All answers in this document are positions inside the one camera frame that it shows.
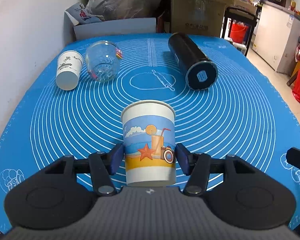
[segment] black cylinder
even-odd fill
[[[206,89],[217,80],[217,65],[187,35],[174,33],[169,38],[168,46],[191,89]]]

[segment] paper cup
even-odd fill
[[[143,100],[121,113],[128,186],[162,187],[176,182],[174,119],[168,104]]]
[[[80,53],[68,50],[58,58],[56,84],[63,90],[74,89],[79,82],[83,58]]]

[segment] floor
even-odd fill
[[[300,123],[300,103],[295,100],[291,93],[291,88],[286,85],[289,77],[284,74],[275,73],[274,70],[252,49],[249,49],[247,58],[263,75],[270,80],[271,84],[281,94],[283,100],[288,104],[291,111],[294,113]]]

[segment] table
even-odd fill
[[[214,158],[236,154],[288,187],[298,202],[290,227],[300,223],[300,170],[285,163],[285,152],[292,146],[300,148],[300,125],[281,96],[231,44],[203,36],[191,38],[216,63],[219,76],[208,90],[189,89],[168,48],[169,37],[119,35],[68,45],[63,51],[76,50],[83,58],[87,47],[98,40],[113,41],[123,52],[115,80],[93,81],[84,64],[79,85],[72,91],[55,85],[58,57],[52,60],[26,92],[0,138],[1,232],[10,229],[3,210],[9,190],[60,156],[80,159],[122,142],[121,111],[140,99],[162,100],[174,108],[176,142],[190,151]],[[171,87],[163,86],[158,76]],[[77,179],[91,189],[88,174]],[[177,164],[176,186],[183,189],[187,179]],[[112,180],[117,188],[125,185],[124,161]],[[208,188],[220,183],[221,174],[213,174]]]

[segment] clear glass jar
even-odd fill
[[[90,77],[99,82],[116,77],[120,70],[122,52],[111,41],[98,41],[87,48],[86,63]]]

